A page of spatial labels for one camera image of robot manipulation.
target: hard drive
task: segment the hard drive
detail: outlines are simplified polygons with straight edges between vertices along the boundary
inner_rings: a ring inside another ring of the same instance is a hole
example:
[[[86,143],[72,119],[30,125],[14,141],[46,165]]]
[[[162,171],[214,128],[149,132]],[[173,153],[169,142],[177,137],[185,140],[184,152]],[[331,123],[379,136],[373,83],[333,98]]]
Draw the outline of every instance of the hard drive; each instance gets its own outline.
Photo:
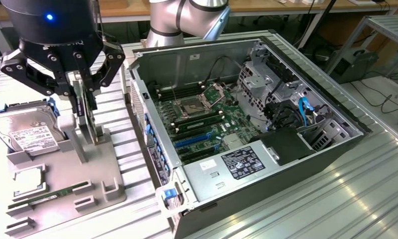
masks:
[[[65,135],[57,128],[57,115],[53,103],[45,100],[0,106],[0,138],[12,152],[36,156],[58,149]]]

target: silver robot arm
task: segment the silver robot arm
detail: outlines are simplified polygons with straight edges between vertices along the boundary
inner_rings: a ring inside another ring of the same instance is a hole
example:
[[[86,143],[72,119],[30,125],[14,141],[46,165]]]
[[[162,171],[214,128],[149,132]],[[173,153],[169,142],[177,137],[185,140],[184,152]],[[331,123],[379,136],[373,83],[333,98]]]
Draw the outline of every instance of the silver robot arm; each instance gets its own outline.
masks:
[[[229,13],[227,0],[150,0],[148,47],[182,44],[182,32],[215,40]]]

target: motherboard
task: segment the motherboard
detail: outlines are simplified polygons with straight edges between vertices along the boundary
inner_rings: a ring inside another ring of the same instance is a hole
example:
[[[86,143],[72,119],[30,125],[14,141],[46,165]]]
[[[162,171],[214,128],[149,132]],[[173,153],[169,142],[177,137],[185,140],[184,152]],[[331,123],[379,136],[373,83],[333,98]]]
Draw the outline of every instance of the motherboard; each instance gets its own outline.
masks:
[[[231,91],[210,82],[158,92],[156,107],[185,164],[247,144],[259,134]]]

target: blue pcie slot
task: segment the blue pcie slot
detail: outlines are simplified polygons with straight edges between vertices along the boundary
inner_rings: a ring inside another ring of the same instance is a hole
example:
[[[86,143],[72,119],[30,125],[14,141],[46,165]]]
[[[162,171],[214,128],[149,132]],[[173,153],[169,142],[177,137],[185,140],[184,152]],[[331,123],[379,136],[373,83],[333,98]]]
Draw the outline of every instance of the blue pcie slot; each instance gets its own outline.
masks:
[[[186,139],[186,140],[176,143],[176,148],[180,148],[182,146],[190,145],[190,144],[197,143],[200,141],[207,140],[210,138],[210,135],[211,135],[211,132],[209,132],[209,133],[206,133],[203,135],[200,135],[200,136],[197,136],[194,138]]]

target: power supply label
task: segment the power supply label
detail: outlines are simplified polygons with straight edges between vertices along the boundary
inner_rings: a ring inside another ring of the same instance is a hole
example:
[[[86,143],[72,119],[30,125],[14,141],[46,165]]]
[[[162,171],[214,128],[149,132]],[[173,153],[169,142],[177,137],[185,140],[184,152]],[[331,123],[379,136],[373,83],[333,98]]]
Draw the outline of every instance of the power supply label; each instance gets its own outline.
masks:
[[[46,125],[14,131],[9,134],[26,152],[34,152],[57,146],[57,142]]]
[[[221,158],[234,179],[241,179],[265,169],[250,146],[222,155]]]

